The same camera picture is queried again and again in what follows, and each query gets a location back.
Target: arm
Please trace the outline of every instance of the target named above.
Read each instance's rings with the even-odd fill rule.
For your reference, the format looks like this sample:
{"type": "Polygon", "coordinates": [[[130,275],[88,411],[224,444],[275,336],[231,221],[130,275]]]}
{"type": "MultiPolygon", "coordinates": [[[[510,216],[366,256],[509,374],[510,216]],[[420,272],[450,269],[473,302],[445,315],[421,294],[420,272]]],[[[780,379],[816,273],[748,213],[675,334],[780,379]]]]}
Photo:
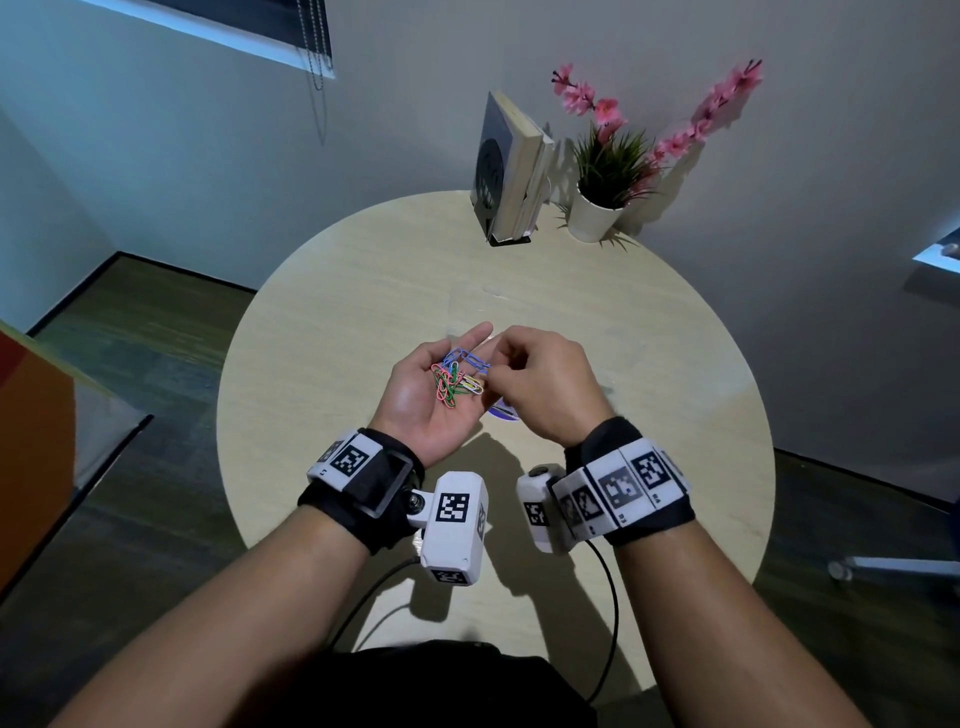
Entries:
{"type": "MultiPolygon", "coordinates": [[[[456,344],[480,345],[487,358],[496,342],[481,343],[491,331],[481,324],[456,344]]],[[[450,346],[421,344],[397,362],[371,421],[427,468],[464,443],[490,397],[461,398],[455,409],[437,401],[430,365],[450,346]]],[[[398,518],[392,505],[375,520],[323,490],[127,645],[52,725],[201,728],[245,713],[259,689],[321,647],[370,554],[414,532],[402,506],[398,518]]]]}
{"type": "MultiPolygon", "coordinates": [[[[568,449],[568,461],[587,440],[593,455],[584,459],[589,460],[639,437],[620,420],[635,435],[604,447],[603,432],[610,429],[598,427],[614,413],[583,348],[560,334],[509,328],[493,363],[491,388],[510,401],[534,432],[568,449]]],[[[704,528],[691,520],[686,498],[676,505],[686,515],[680,509],[657,513],[668,516],[661,520],[665,530],[640,536],[640,529],[630,532],[628,527],[608,536],[616,544],[650,664],[677,722],[867,725],[704,528]],[[668,527],[671,519],[680,524],[668,527]]],[[[647,525],[650,530],[657,528],[647,525]]]]}

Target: black wristband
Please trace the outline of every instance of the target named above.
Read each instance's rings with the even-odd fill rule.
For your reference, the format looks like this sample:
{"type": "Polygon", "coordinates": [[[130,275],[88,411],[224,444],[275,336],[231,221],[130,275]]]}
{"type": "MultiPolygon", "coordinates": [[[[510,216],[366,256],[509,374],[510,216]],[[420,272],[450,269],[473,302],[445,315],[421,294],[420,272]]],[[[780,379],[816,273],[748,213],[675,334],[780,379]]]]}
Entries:
{"type": "MultiPolygon", "coordinates": [[[[586,463],[603,457],[608,452],[629,445],[642,437],[640,431],[623,417],[611,417],[600,423],[580,445],[564,450],[566,471],[573,473],[586,463]]],[[[690,497],[684,496],[665,508],[661,508],[640,521],[617,528],[604,536],[611,546],[623,546],[631,541],[660,533],[678,525],[693,521],[696,514],[690,505],[690,497]]]]}
{"type": "MultiPolygon", "coordinates": [[[[326,513],[331,519],[349,531],[358,541],[367,547],[371,554],[381,548],[393,548],[400,539],[412,536],[417,529],[407,521],[404,507],[406,495],[423,482],[423,464],[414,452],[396,438],[375,429],[363,427],[359,430],[384,449],[391,449],[409,458],[413,463],[413,475],[409,477],[380,518],[375,519],[356,507],[353,497],[334,490],[321,480],[313,480],[297,500],[297,505],[309,505],[326,513]]],[[[401,463],[387,460],[377,477],[394,478],[400,472],[401,463]]]]}

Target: tabletop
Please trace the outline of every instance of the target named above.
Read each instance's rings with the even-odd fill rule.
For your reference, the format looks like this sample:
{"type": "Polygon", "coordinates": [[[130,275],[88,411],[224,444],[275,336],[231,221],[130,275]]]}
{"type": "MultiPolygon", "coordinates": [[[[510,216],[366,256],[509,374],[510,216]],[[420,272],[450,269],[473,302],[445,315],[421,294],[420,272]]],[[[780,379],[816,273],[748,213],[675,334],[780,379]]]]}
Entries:
{"type": "MultiPolygon", "coordinates": [[[[696,291],[624,236],[575,240],[546,206],[532,242],[492,248],[467,192],[434,192],[357,212],[315,235],[273,273],[230,344],[217,406],[217,447],[230,510],[252,546],[295,507],[305,473],[338,435],[365,425],[393,364],[421,341],[492,321],[579,341],[618,413],[666,449],[690,483],[707,531],[751,581],[774,510],[770,428],[756,382],[696,291]]],[[[437,584],[413,567],[389,581],[339,647],[428,639],[483,641],[547,657],[581,694],[610,647],[613,605],[596,556],[539,552],[516,479],[563,463],[523,423],[486,415],[471,439],[427,474],[480,473],[490,494],[477,584],[437,584]]],[[[613,567],[612,550],[596,544],[613,567]]],[[[371,559],[347,609],[391,565],[371,559]]],[[[654,684],[626,592],[618,648],[598,703],[654,684]]]]}

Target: gray wall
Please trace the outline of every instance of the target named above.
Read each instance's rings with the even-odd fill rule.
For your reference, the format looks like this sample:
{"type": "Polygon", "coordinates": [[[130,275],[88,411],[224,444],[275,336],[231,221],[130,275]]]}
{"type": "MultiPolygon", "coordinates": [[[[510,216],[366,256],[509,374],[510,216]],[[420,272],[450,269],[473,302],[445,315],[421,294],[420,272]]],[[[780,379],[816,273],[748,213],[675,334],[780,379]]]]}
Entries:
{"type": "Polygon", "coordinates": [[[26,331],[113,252],[0,110],[0,321],[26,331]]]}
{"type": "Polygon", "coordinates": [[[960,310],[910,262],[960,225],[960,4],[328,6],[320,132],[297,70],[77,0],[0,0],[0,105],[122,250],[256,286],[345,215],[466,186],[489,88],[577,133],[548,84],[574,61],[662,133],[763,57],[641,237],[731,330],[778,446],[960,494],[960,310]]]}

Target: black cable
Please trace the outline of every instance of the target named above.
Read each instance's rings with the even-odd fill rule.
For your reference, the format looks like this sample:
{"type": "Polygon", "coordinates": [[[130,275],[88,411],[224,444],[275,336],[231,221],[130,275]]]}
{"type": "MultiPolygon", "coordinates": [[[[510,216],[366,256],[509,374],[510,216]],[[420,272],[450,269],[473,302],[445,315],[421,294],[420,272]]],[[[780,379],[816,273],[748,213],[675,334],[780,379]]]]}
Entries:
{"type": "Polygon", "coordinates": [[[610,582],[610,593],[613,595],[613,635],[610,639],[610,654],[607,655],[607,663],[603,667],[603,672],[600,673],[600,682],[597,683],[597,687],[593,689],[593,692],[590,694],[590,697],[587,698],[587,703],[592,703],[596,700],[597,695],[600,694],[600,691],[603,690],[603,684],[607,682],[607,675],[610,674],[610,668],[613,665],[613,656],[616,654],[616,633],[620,629],[620,604],[616,599],[616,586],[613,584],[613,576],[610,573],[610,569],[607,568],[607,562],[603,560],[603,555],[593,545],[592,542],[587,541],[587,546],[593,549],[593,553],[597,555],[597,558],[600,559],[600,565],[603,567],[603,571],[607,575],[607,581],[610,582]]]}
{"type": "Polygon", "coordinates": [[[412,558],[407,559],[406,561],[401,561],[399,564],[397,564],[395,567],[393,567],[392,569],[387,571],[383,576],[377,579],[373,583],[373,586],[367,589],[367,593],[360,597],[360,601],[357,602],[357,605],[353,607],[353,610],[347,615],[347,618],[344,620],[344,623],[340,625],[340,629],[337,630],[337,634],[333,636],[333,639],[330,640],[330,644],[328,644],[326,648],[329,650],[333,649],[336,643],[340,641],[340,638],[344,636],[344,632],[347,631],[347,627],[349,627],[349,624],[353,621],[353,618],[360,613],[360,610],[363,608],[363,605],[367,603],[367,600],[370,599],[371,596],[376,594],[376,590],[382,587],[384,582],[387,581],[387,579],[389,579],[398,571],[403,571],[407,567],[412,567],[414,564],[419,564],[419,563],[420,563],[420,557],[414,556],[412,558]]]}

